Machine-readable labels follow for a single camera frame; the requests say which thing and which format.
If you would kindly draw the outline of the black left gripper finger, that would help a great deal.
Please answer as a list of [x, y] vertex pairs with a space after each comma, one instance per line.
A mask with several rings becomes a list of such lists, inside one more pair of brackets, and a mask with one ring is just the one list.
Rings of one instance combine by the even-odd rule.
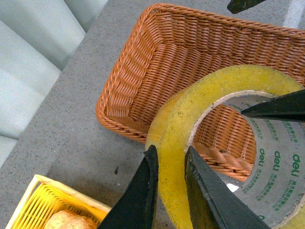
[[144, 152], [123, 196], [99, 224], [99, 229], [152, 229], [158, 196], [158, 155], [154, 145]]
[[270, 228], [229, 190], [192, 146], [185, 155], [185, 182], [194, 229]]

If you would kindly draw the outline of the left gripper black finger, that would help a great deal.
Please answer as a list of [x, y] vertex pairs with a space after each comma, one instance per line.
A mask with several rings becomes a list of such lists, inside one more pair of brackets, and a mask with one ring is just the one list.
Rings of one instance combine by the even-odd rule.
[[250, 118], [304, 122], [305, 91], [272, 98], [241, 111], [241, 114]]
[[227, 5], [227, 9], [232, 14], [237, 14], [249, 8], [252, 8], [264, 1], [265, 0], [231, 0]]

